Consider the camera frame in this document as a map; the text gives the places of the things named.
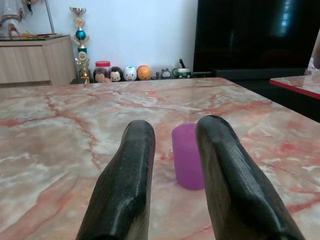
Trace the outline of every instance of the black tv screen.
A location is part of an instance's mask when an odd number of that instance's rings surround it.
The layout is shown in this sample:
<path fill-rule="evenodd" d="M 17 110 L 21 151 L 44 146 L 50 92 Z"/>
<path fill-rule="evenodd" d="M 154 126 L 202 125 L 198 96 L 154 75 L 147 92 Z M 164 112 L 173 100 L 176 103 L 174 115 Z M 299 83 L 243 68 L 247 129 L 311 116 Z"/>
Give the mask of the black tv screen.
<path fill-rule="evenodd" d="M 307 68 L 320 0 L 198 0 L 194 72 Z"/>

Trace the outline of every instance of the red marble table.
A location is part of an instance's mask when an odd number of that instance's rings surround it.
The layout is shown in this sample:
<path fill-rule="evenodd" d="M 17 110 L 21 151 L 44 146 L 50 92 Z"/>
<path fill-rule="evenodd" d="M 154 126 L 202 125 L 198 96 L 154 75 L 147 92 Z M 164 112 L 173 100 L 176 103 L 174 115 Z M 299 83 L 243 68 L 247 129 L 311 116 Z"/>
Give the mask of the red marble table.
<path fill-rule="evenodd" d="M 320 72 L 312 75 L 272 78 L 272 85 L 320 100 Z"/>
<path fill-rule="evenodd" d="M 305 238 L 318 240 L 320 124 L 222 78 L 39 86 L 0 101 L 0 239 L 73 240 L 136 119 L 156 135 L 149 239 L 214 239 L 205 191 L 176 181 L 171 140 L 174 127 L 210 114 L 229 121 Z"/>

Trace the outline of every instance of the red jar lid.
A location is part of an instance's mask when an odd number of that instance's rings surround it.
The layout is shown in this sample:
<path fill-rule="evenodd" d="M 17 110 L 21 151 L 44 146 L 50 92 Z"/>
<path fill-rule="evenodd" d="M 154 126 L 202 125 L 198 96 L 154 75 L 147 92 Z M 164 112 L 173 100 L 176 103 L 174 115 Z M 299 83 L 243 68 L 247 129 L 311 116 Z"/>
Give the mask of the red jar lid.
<path fill-rule="evenodd" d="M 110 67 L 110 62 L 109 61 L 96 61 L 95 66 L 97 68 L 105 68 L 105 67 Z"/>

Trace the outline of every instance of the trophy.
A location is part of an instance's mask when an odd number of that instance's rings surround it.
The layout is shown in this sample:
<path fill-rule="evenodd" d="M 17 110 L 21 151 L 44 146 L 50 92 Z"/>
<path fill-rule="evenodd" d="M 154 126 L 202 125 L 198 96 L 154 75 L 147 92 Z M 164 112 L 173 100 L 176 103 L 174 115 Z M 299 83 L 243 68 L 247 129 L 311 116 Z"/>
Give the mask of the trophy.
<path fill-rule="evenodd" d="M 87 48 L 85 45 L 89 42 L 90 37 L 87 36 L 86 32 L 83 31 L 83 27 L 86 22 L 82 16 L 86 13 L 85 8 L 76 8 L 70 7 L 72 13 L 75 14 L 75 25 L 78 27 L 78 30 L 75 32 L 75 35 L 72 37 L 72 40 L 78 44 L 78 58 L 75 58 L 76 64 L 80 66 L 79 76 L 81 79 L 86 79 L 88 83 L 90 82 L 90 70 L 89 64 L 90 59 L 87 58 Z"/>

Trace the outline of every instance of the purple plastic cup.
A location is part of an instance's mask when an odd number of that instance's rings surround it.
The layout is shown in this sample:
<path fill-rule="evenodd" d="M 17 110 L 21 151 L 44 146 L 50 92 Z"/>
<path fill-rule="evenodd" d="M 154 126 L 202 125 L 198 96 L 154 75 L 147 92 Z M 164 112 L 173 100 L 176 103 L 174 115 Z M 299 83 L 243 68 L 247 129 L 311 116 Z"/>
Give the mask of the purple plastic cup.
<path fill-rule="evenodd" d="M 196 123 L 188 123 L 177 126 L 172 131 L 176 180 L 189 190 L 200 190 L 205 187 L 196 141 L 196 127 Z"/>

